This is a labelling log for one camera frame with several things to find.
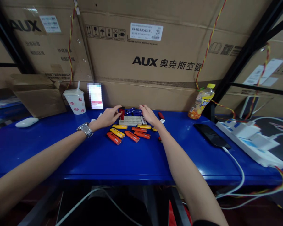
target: white grid tray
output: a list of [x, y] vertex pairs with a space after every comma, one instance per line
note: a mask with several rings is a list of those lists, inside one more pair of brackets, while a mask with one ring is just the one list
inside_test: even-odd
[[119, 125], [136, 126], [141, 123], [140, 116], [124, 116], [124, 120], [119, 120]]

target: wristwatch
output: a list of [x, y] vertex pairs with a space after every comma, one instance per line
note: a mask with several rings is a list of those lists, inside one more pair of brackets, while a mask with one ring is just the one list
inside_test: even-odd
[[88, 126], [89, 123], [85, 122], [84, 124], [80, 125], [76, 130], [81, 130], [83, 131], [87, 138], [91, 137], [94, 133], [92, 132], [92, 130], [90, 129], [90, 127]]

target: orange juice bottle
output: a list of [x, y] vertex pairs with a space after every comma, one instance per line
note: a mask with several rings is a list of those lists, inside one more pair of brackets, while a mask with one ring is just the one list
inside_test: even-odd
[[204, 90], [198, 93], [196, 102], [188, 113], [188, 117], [191, 119], [199, 119], [205, 106], [211, 101], [215, 92], [213, 91], [215, 84], [208, 84]]

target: phone screen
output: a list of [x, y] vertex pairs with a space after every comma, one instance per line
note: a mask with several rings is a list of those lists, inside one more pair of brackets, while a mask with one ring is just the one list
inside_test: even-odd
[[212, 145], [217, 147], [230, 148], [230, 145], [222, 137], [220, 137], [211, 127], [203, 124], [194, 124], [194, 126]]
[[101, 83], [87, 83], [91, 109], [103, 109], [103, 92]]
[[[245, 106], [245, 109], [243, 111], [241, 119], [245, 119], [246, 116], [248, 115], [248, 113], [250, 112], [253, 99], [254, 99], [254, 97], [249, 97], [247, 99], [247, 104]], [[257, 105], [258, 99], [259, 99], [259, 97], [255, 98], [255, 102], [254, 102], [254, 105], [253, 105], [253, 108], [252, 108], [252, 112], [255, 110], [255, 106]]]

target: bottle label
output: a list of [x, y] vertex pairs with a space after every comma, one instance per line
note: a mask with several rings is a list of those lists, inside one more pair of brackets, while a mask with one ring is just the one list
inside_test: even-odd
[[198, 119], [201, 116], [205, 106], [211, 101], [214, 95], [197, 97], [195, 105], [191, 108], [191, 118]]

